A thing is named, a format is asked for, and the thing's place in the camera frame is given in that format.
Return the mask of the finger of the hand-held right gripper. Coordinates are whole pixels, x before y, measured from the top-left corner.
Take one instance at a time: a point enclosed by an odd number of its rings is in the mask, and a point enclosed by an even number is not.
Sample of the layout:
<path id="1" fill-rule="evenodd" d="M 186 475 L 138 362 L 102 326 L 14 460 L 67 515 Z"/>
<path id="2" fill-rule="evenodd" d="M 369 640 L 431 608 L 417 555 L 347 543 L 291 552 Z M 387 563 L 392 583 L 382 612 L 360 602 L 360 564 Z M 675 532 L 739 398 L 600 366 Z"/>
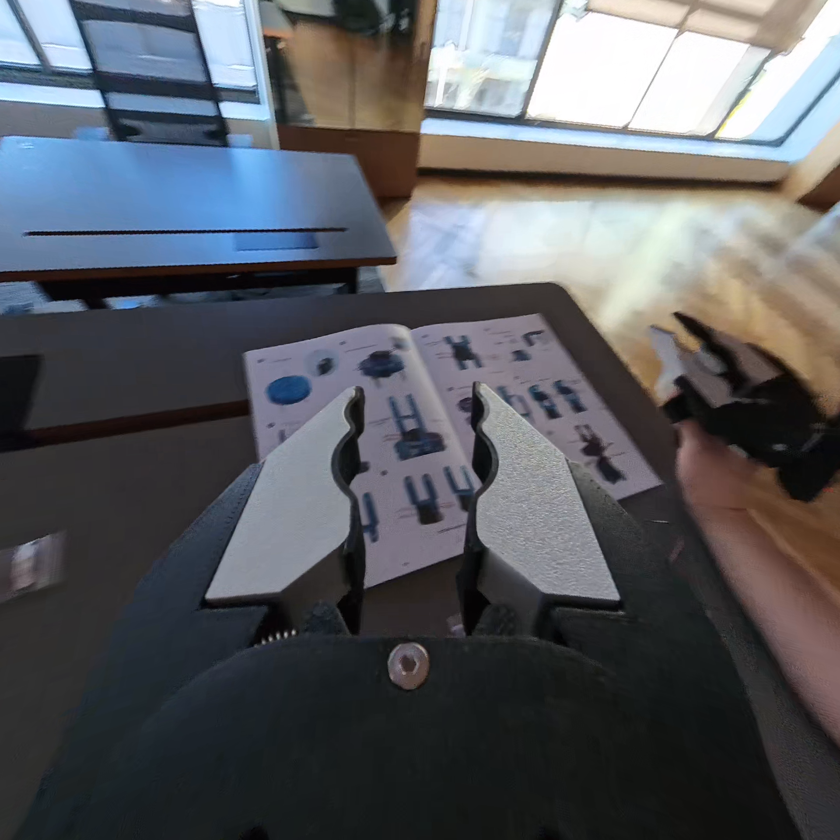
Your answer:
<path id="1" fill-rule="evenodd" d="M 655 385 L 657 398 L 671 398 L 677 391 L 677 379 L 684 374 L 683 356 L 688 353 L 677 334 L 659 326 L 648 327 L 648 337 L 657 356 L 660 370 Z"/>
<path id="2" fill-rule="evenodd" d="M 700 342 L 696 351 L 689 352 L 679 346 L 679 368 L 687 373 L 689 368 L 699 366 L 712 375 L 743 375 L 740 351 L 743 342 L 727 332 L 712 328 L 704 322 L 683 312 L 676 312 L 675 319 Z"/>

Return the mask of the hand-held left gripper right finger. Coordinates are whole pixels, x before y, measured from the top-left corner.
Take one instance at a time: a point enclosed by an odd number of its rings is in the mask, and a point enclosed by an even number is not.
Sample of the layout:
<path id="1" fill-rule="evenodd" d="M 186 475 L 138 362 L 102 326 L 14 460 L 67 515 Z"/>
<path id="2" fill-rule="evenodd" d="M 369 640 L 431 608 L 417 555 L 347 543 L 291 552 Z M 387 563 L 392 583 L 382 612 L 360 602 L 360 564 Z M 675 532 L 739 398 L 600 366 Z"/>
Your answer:
<path id="1" fill-rule="evenodd" d="M 619 612 L 621 596 L 568 459 L 488 384 L 472 387 L 479 488 L 457 575 L 465 634 L 492 606 L 535 636 L 555 607 Z"/>

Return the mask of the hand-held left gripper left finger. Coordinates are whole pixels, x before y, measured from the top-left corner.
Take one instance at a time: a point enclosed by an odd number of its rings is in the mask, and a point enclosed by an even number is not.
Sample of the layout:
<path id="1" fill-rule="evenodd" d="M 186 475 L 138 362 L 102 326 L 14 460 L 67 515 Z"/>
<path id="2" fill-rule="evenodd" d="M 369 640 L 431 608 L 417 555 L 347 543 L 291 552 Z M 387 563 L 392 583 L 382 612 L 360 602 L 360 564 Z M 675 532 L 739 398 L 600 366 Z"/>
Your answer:
<path id="1" fill-rule="evenodd" d="M 318 603 L 361 630 L 365 545 L 359 473 L 364 391 L 352 386 L 261 462 L 205 596 L 209 606 L 267 606 L 301 627 Z"/>

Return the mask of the person's right forearm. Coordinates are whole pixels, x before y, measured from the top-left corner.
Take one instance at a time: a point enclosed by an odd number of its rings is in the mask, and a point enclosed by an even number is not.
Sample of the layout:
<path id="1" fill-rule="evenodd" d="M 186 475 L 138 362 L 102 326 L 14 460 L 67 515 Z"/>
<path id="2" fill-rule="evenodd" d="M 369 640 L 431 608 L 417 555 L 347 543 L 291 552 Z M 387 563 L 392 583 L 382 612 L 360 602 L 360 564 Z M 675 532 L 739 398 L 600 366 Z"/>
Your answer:
<path id="1" fill-rule="evenodd" d="M 839 744 L 838 602 L 744 508 L 690 505 L 729 589 L 788 685 Z"/>

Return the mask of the grey slotted desk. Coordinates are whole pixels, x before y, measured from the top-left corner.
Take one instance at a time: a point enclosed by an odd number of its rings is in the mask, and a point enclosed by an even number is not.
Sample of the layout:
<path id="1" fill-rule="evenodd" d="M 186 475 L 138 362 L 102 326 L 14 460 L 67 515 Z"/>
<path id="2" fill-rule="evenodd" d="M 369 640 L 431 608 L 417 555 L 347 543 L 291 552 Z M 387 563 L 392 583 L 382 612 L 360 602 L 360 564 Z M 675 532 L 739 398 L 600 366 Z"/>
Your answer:
<path id="1" fill-rule="evenodd" d="M 56 300 L 344 285 L 393 266 L 350 154 L 2 138 L 1 278 Z"/>

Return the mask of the person's right hand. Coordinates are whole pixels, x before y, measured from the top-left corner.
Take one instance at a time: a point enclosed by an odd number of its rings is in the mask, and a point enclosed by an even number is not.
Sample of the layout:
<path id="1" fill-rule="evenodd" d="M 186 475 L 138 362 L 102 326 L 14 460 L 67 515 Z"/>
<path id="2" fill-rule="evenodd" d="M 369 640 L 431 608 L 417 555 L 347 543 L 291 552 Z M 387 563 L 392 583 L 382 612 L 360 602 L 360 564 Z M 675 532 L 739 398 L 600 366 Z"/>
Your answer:
<path id="1" fill-rule="evenodd" d="M 702 523 L 749 518 L 759 465 L 696 421 L 678 423 L 675 432 L 675 475 L 692 517 Z"/>

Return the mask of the large office window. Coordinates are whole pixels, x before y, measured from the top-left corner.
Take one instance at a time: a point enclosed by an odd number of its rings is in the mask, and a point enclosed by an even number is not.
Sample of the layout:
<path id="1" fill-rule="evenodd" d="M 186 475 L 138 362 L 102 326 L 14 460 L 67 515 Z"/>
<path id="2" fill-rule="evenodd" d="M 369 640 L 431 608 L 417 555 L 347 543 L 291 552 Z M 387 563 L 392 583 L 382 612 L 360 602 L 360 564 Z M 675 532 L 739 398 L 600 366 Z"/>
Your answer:
<path id="1" fill-rule="evenodd" d="M 778 146 L 838 85 L 838 1 L 437 3 L 425 108 Z"/>
<path id="2" fill-rule="evenodd" d="M 106 7 L 194 15 L 210 78 L 223 102 L 259 104 L 264 71 L 257 58 L 252 2 L 100 2 Z M 71 3 L 1 2 L 2 84 L 97 89 Z"/>

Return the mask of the black mesh office chair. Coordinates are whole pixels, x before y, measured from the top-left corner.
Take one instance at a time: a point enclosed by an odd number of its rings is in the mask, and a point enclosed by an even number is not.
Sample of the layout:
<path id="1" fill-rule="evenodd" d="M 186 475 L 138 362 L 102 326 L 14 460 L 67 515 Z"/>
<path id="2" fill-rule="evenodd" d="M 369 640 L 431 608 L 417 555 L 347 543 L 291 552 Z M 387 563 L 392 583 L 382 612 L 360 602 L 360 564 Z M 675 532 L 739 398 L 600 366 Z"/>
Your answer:
<path id="1" fill-rule="evenodd" d="M 116 141 L 228 147 L 191 2 L 69 6 Z"/>

